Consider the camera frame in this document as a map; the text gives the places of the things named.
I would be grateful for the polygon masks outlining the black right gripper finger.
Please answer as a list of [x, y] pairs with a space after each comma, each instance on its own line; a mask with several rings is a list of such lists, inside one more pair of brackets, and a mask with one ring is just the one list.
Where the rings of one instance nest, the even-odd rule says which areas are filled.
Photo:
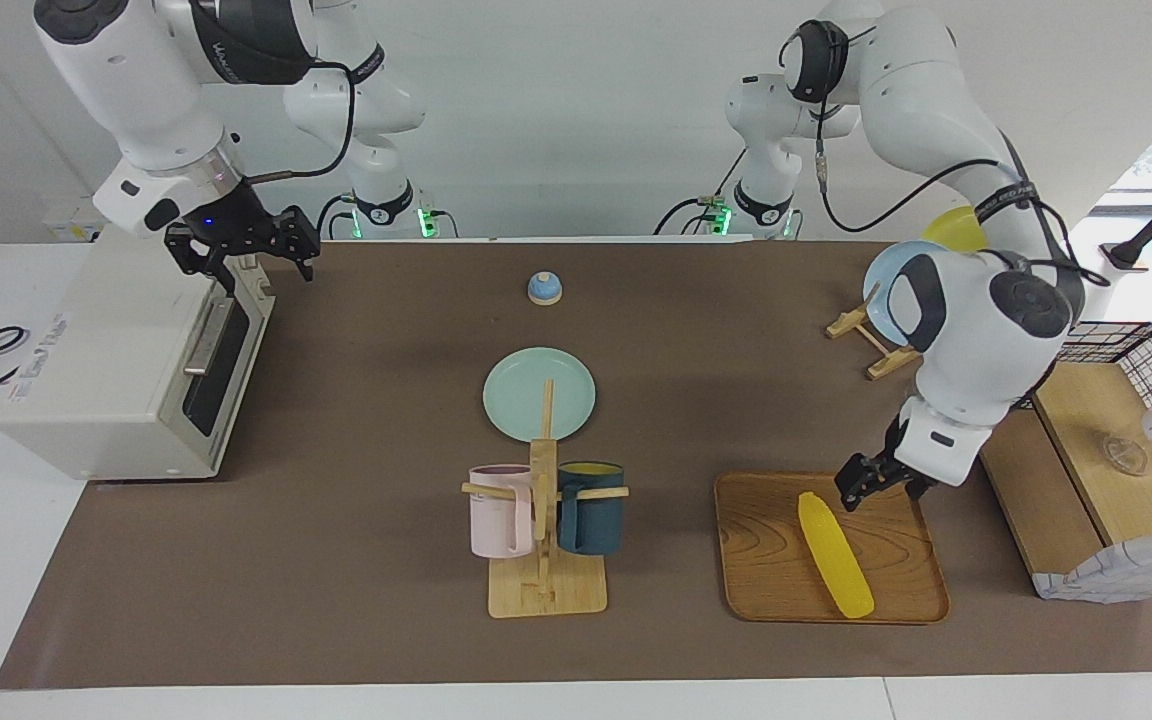
[[312, 281], [314, 259], [321, 253], [321, 238], [319, 229], [302, 209], [288, 209], [288, 251], [303, 281]]
[[209, 252], [204, 260], [200, 262], [200, 274], [204, 274], [212, 279], [223, 288], [225, 296], [234, 297], [236, 296], [236, 279], [227, 268], [225, 264], [225, 256], [217, 252]]

